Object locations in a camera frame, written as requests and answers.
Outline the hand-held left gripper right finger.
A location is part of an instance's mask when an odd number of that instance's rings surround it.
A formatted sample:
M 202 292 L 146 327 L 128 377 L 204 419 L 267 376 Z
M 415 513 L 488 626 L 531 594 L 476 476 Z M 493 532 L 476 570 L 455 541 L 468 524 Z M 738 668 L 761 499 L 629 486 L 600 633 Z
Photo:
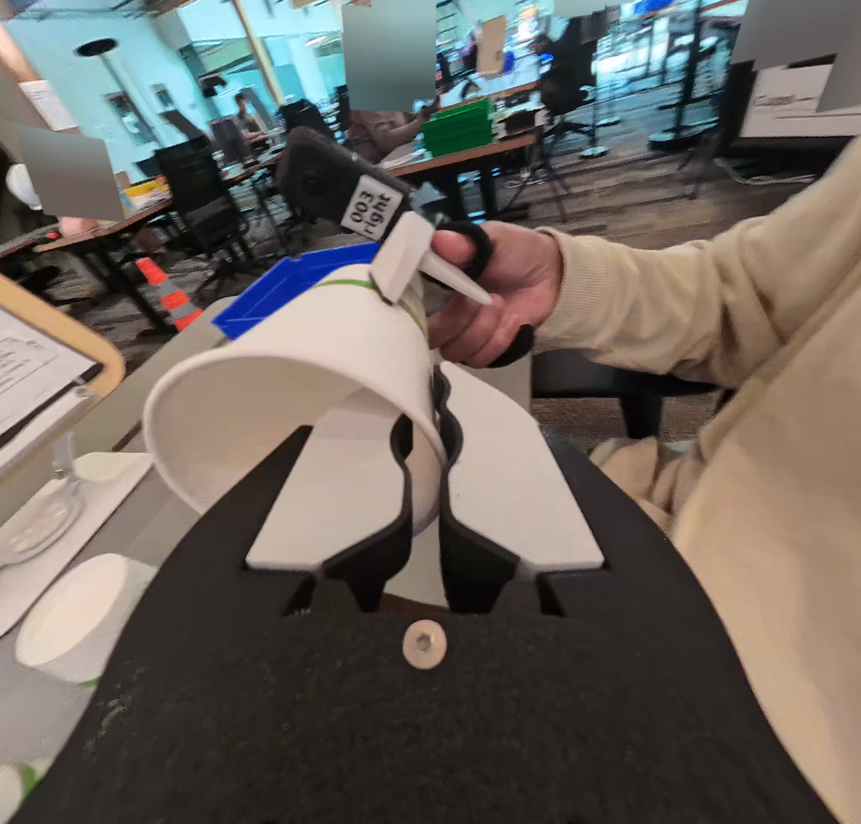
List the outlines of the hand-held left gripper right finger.
M 596 571 L 605 558 L 544 433 L 505 392 L 451 362 L 434 397 L 447 460 L 438 540 L 448 607 L 487 614 L 511 582 Z

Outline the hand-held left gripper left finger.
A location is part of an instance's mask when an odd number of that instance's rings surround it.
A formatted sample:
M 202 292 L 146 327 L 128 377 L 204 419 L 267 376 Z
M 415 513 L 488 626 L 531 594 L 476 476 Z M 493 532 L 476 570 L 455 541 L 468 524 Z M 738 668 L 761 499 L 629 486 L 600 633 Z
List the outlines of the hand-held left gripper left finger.
M 313 427 L 245 557 L 258 571 L 337 580 L 374 612 L 412 551 L 412 421 L 328 412 Z

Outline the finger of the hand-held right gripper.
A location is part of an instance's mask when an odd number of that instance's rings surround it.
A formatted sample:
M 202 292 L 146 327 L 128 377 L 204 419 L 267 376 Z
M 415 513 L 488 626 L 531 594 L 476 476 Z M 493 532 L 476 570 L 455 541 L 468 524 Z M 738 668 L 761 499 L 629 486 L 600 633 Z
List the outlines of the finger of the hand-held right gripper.
M 435 227 L 410 210 L 380 245 L 369 268 L 370 282 L 387 305 L 396 305 L 431 249 Z

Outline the blue plastic bin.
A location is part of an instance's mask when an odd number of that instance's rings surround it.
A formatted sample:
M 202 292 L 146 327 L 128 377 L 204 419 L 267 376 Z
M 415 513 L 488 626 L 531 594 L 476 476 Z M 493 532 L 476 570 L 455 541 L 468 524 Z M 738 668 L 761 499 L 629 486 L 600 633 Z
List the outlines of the blue plastic bin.
M 281 259 L 215 316 L 213 325 L 234 341 L 333 271 L 370 264 L 379 247 L 376 242 L 348 244 Z

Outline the person's right forearm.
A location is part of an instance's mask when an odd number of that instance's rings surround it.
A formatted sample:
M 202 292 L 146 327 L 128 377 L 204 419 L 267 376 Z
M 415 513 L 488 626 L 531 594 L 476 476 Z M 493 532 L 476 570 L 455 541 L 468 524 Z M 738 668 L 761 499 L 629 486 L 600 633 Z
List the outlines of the person's right forearm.
M 860 146 L 766 216 L 666 249 L 549 228 L 562 262 L 540 351 L 738 388 L 859 287 Z

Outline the person's right hand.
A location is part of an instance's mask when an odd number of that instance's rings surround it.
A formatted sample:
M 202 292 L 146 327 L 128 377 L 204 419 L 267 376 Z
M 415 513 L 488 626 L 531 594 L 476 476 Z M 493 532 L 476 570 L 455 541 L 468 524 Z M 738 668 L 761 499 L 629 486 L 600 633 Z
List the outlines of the person's right hand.
M 443 359 L 487 368 L 514 343 L 524 325 L 540 327 L 561 291 L 563 261 L 552 237 L 518 225 L 491 221 L 480 229 L 493 246 L 478 278 L 491 297 L 482 305 L 451 292 L 428 319 L 429 345 Z

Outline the stack of green bins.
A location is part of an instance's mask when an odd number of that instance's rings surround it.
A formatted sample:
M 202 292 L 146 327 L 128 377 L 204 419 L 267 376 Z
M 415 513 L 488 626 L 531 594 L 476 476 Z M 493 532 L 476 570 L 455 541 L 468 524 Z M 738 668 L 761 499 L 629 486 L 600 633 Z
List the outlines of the stack of green bins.
M 425 151 L 443 157 L 490 144 L 492 116 L 492 101 L 487 97 L 436 112 L 422 126 Z

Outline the wooden office table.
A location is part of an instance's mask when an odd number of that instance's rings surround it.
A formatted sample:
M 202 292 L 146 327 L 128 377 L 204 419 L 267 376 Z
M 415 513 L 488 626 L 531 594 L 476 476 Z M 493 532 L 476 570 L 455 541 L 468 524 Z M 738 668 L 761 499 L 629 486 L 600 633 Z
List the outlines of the wooden office table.
M 497 186 L 493 170 L 499 168 L 504 155 L 513 151 L 525 151 L 542 141 L 544 129 L 540 126 L 506 136 L 489 144 L 440 157 L 425 156 L 422 159 L 398 155 L 381 163 L 380 167 L 394 176 L 413 183 L 431 183 L 446 199 L 446 212 L 454 220 L 494 220 L 500 214 Z M 464 204 L 459 177 L 477 172 L 482 209 L 478 214 L 469 214 Z

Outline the orange traffic cone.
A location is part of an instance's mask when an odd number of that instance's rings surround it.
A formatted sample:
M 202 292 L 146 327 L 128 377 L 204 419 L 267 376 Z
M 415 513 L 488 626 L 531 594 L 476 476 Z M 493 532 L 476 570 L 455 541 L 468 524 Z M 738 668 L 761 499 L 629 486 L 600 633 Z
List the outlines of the orange traffic cone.
M 190 300 L 188 294 L 169 278 L 154 259 L 141 257 L 136 260 L 139 271 L 153 287 L 170 322 L 177 331 L 184 331 L 202 315 L 202 311 Z

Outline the cardboard box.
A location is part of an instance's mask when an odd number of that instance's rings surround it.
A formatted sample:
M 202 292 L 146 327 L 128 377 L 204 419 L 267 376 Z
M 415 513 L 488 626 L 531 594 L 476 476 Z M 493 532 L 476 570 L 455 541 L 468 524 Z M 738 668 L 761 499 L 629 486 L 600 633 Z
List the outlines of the cardboard box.
M 504 67 L 506 16 L 501 14 L 481 22 L 477 32 L 479 35 L 476 72 L 485 78 L 500 76 Z

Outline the wooden document stand white base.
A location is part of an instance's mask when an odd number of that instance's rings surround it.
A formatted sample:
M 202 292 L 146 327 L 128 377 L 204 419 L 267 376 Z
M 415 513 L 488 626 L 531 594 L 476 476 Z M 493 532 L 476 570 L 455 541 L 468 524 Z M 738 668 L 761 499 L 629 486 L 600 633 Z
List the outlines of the wooden document stand white base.
M 1 306 L 11 316 L 60 344 L 102 365 L 95 379 L 86 382 L 91 392 L 84 410 L 110 395 L 125 376 L 125 364 L 120 352 L 90 328 L 59 312 L 16 283 L 1 278 Z M 47 419 L 37 418 L 37 428 L 28 428 L 15 441 L 2 448 L 1 501 L 2 523 L 15 517 L 22 508 L 31 508 L 46 495 L 52 444 L 67 431 L 79 432 L 83 444 L 82 415 L 68 411 L 60 415 L 57 406 L 50 406 Z M 111 480 L 85 480 L 83 502 L 78 524 L 70 535 L 48 550 L 42 560 L 32 559 L 28 567 L 15 572 L 8 567 L 2 573 L 1 636 L 14 629 L 50 587 L 75 555 L 92 539 L 83 531 L 98 531 L 113 515 L 152 468 L 146 453 L 99 453 L 100 461 L 113 467 Z

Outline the black floor lamp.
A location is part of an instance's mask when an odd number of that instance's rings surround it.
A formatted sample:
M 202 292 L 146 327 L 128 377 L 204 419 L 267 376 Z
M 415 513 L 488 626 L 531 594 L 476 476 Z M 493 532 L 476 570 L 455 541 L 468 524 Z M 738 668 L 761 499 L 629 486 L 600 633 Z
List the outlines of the black floor lamp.
M 75 52 L 79 57 L 98 60 L 113 82 L 113 88 L 105 97 L 116 117 L 136 144 L 149 144 L 155 141 L 152 128 L 140 111 L 129 83 L 124 80 L 119 69 L 115 56 L 118 46 L 115 39 L 101 38 L 81 44 Z

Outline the person's beige sweatshirt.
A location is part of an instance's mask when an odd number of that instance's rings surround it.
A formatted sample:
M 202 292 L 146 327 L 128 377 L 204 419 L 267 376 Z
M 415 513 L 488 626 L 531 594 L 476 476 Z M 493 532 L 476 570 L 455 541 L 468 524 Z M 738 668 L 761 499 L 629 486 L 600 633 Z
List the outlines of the person's beige sweatshirt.
M 859 822 L 859 340 L 820 331 L 757 389 L 673 514 L 653 441 L 604 473 L 661 525 L 714 603 L 775 734 L 840 822 Z

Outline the white sign board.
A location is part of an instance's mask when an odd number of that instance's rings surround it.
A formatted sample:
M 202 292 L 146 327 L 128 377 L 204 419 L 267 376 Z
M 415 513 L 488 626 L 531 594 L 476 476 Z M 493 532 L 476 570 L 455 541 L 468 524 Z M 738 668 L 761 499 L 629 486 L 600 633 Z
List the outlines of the white sign board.
M 832 68 L 806 65 L 756 71 L 739 136 L 751 140 L 856 137 L 859 107 L 816 112 Z

